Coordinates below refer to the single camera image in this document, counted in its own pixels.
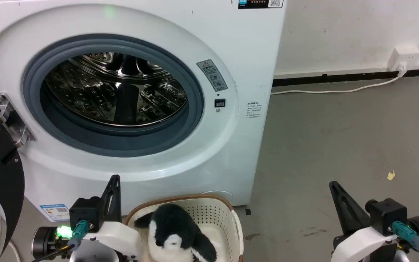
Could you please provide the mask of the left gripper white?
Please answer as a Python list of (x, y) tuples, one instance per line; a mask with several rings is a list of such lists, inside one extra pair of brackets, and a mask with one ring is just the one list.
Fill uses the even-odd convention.
[(35, 262), (60, 257), (68, 262), (142, 262), (143, 244), (139, 232), (121, 223), (121, 177), (113, 174), (101, 196), (100, 229), (79, 222), (68, 226), (40, 227), (34, 234)]

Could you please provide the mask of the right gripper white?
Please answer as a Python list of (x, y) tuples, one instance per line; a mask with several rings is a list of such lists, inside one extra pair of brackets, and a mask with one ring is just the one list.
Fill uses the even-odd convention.
[(348, 237), (334, 248), (332, 262), (409, 262), (411, 250), (419, 253), (419, 216), (409, 218), (406, 225), (393, 222), (386, 237), (369, 227), (368, 213), (339, 182), (331, 181), (329, 189), (343, 236)]

